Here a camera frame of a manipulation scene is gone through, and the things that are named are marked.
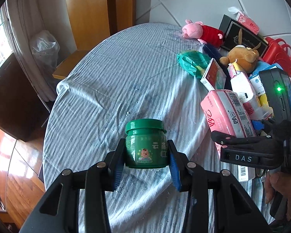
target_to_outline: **cartoon baby illustration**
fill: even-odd
[[[151,160],[150,153],[147,149],[141,150],[141,157],[139,158],[139,160]]]

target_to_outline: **metal screw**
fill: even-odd
[[[67,176],[71,173],[71,170],[70,169],[65,169],[63,170],[63,172],[61,173],[63,176]]]
[[[100,161],[100,162],[97,163],[97,167],[98,167],[98,168],[104,168],[106,165],[107,165],[107,164],[106,164],[106,162],[104,162],[104,161]]]
[[[194,162],[188,162],[186,165],[188,168],[195,168],[196,167],[196,163],[194,163]]]
[[[223,174],[223,176],[230,176],[230,171],[224,169],[224,170],[222,171],[222,174]]]

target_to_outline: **green jar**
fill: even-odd
[[[125,165],[130,168],[162,168],[168,165],[167,142],[162,121],[138,119],[125,128],[127,155]]]

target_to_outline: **plush antler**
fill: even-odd
[[[257,50],[258,48],[260,48],[260,46],[261,46],[261,42],[255,47],[255,48],[253,48],[252,50],[254,51],[254,50]]]
[[[242,40],[242,28],[240,28],[239,33],[238,33],[238,44],[241,45]]]

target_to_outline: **red plastic handbag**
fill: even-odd
[[[291,50],[291,46],[281,38],[274,40],[266,37],[265,39],[268,42],[268,49],[262,59],[270,65],[278,63],[291,77],[291,56],[288,55],[288,48]]]

